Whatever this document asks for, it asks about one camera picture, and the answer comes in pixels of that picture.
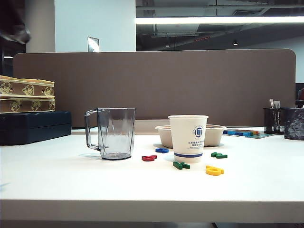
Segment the desk divider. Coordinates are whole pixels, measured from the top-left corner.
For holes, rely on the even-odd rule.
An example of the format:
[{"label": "desk divider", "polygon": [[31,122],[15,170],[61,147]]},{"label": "desk divider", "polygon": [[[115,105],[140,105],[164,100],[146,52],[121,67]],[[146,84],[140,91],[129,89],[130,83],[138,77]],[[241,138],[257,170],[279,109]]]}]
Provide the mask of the desk divider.
[{"label": "desk divider", "polygon": [[289,49],[104,53],[25,53],[14,77],[55,81],[56,110],[135,107],[137,119],[208,115],[208,124],[263,126],[269,99],[295,105],[295,54]]}]

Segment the decorative box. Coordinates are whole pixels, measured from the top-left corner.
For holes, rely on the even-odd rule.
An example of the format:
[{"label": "decorative box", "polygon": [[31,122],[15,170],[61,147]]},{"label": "decorative box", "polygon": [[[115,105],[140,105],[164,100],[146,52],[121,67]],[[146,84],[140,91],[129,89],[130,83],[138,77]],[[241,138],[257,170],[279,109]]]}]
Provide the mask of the decorative box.
[{"label": "decorative box", "polygon": [[0,96],[54,98],[54,82],[0,75]]},{"label": "decorative box", "polygon": [[0,97],[1,113],[49,112],[55,110],[54,98]]}]

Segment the pitcher handle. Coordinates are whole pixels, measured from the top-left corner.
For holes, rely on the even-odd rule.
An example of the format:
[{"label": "pitcher handle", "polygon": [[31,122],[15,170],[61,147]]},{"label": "pitcher handle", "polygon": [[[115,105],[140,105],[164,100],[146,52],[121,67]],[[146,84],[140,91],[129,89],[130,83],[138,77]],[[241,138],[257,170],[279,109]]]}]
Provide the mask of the pitcher handle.
[{"label": "pitcher handle", "polygon": [[96,113],[96,112],[97,112],[97,108],[85,112],[85,124],[86,124],[85,125],[85,136],[86,136],[86,145],[88,146],[88,148],[99,151],[99,146],[91,143],[91,131],[90,131],[90,121],[89,121],[89,115]]}]

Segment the black mesh pen holder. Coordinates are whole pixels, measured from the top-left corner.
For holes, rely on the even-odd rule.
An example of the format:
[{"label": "black mesh pen holder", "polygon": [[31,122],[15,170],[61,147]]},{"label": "black mesh pen holder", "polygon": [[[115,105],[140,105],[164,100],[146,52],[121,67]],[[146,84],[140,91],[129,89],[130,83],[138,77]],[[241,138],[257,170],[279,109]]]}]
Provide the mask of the black mesh pen holder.
[{"label": "black mesh pen holder", "polygon": [[304,140],[304,108],[287,110],[284,138]]},{"label": "black mesh pen holder", "polygon": [[264,108],[264,133],[284,134],[288,109],[290,108]]}]

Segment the white wall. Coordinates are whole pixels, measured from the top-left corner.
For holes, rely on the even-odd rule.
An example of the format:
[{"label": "white wall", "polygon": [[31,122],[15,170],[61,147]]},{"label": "white wall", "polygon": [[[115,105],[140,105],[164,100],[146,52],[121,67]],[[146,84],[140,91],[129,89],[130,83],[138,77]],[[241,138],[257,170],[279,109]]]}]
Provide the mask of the white wall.
[{"label": "white wall", "polygon": [[296,37],[284,39],[274,42],[261,43],[240,49],[255,49],[255,48],[288,48],[295,52],[296,55],[296,73],[295,82],[304,83],[304,37]]},{"label": "white wall", "polygon": [[55,0],[56,52],[136,51],[135,0]]},{"label": "white wall", "polygon": [[55,52],[54,0],[25,0],[25,24],[31,35],[27,53]]}]

